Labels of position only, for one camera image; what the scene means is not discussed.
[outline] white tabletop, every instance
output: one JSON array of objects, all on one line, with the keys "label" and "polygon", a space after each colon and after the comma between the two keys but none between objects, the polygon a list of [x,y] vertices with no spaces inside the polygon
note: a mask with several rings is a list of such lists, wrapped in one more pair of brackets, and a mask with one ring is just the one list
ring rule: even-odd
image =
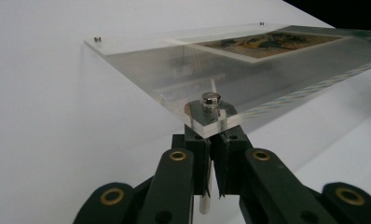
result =
[{"label": "white tabletop", "polygon": [[[83,44],[244,23],[329,27],[280,0],[0,1],[0,224],[72,223],[109,182],[154,174],[183,123]],[[371,71],[244,124],[307,186],[371,194]],[[242,223],[238,197],[194,223]]]}]

